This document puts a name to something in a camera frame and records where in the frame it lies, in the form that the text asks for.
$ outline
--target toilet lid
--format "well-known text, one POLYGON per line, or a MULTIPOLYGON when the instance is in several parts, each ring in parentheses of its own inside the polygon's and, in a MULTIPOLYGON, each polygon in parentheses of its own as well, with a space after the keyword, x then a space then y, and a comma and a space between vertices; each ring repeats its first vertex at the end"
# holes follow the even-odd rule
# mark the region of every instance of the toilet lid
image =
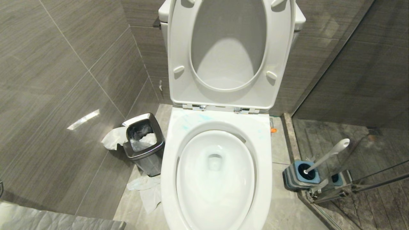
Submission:
POLYGON ((193 137, 180 156, 176 189, 193 230, 237 230, 254 194, 254 165, 236 136, 211 130, 193 137))
POLYGON ((290 50, 294 6, 294 0, 173 0, 172 101, 271 108, 290 50))

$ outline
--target blue stain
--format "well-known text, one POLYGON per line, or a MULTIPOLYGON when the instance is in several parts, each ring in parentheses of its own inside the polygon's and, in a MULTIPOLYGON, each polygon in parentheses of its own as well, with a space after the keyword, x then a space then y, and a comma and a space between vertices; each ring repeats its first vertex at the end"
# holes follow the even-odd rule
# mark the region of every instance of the blue stain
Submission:
POLYGON ((211 120, 211 119, 212 119, 211 117, 205 116, 205 115, 203 115, 203 114, 199 114, 199 116, 200 116, 203 120, 205 120, 205 121, 208 121, 208 120, 211 120))

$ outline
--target tile floor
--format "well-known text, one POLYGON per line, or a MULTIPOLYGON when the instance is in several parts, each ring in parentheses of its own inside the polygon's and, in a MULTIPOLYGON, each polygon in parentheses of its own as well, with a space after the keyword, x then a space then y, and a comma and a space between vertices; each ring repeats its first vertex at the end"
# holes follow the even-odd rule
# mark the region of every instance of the tile floor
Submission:
MULTIPOLYGON (((166 136, 172 106, 160 104, 156 118, 166 136)), ((283 124, 279 117, 273 117, 276 133, 272 133, 272 161, 273 161, 273 191, 268 214, 263 230, 326 230, 327 227, 297 198, 297 194, 287 191, 283 186, 282 171, 290 163, 283 131, 283 124)), ((140 176, 135 166, 129 178, 132 181, 140 176)), ((114 220, 127 223, 126 230, 167 230, 166 219, 162 204, 149 215, 142 206, 138 191, 128 191, 119 202, 114 220)))

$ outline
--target toilet brush handle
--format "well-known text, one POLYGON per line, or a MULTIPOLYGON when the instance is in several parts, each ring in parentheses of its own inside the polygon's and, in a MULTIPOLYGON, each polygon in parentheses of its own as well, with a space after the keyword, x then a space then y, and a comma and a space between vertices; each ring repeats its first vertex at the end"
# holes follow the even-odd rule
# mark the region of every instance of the toilet brush handle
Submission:
POLYGON ((326 160, 328 160, 331 156, 337 155, 339 152, 344 150, 349 145, 350 140, 348 138, 342 139, 336 144, 327 154, 325 154, 321 159, 319 159, 315 164, 305 170, 307 174, 309 171, 315 169, 316 167, 320 166, 326 160))

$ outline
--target toilet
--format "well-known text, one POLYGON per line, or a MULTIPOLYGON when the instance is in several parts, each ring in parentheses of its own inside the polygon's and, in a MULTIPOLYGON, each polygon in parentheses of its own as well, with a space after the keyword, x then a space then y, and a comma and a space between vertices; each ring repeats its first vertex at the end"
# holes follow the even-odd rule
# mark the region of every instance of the toilet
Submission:
POLYGON ((268 110, 294 33, 294 0, 172 0, 174 103, 161 196, 171 230, 261 230, 272 193, 268 110))

